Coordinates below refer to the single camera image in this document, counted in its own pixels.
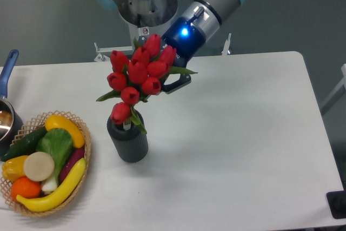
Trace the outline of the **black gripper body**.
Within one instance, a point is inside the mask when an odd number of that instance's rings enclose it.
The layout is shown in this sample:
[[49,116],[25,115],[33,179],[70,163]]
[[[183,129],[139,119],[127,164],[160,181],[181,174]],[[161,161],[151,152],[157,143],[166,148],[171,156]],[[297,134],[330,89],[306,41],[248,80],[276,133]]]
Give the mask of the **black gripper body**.
[[203,14],[204,8],[198,7],[191,18],[179,17],[164,33],[163,41],[175,48],[178,55],[174,66],[185,68],[195,52],[206,42],[205,34],[195,24]]

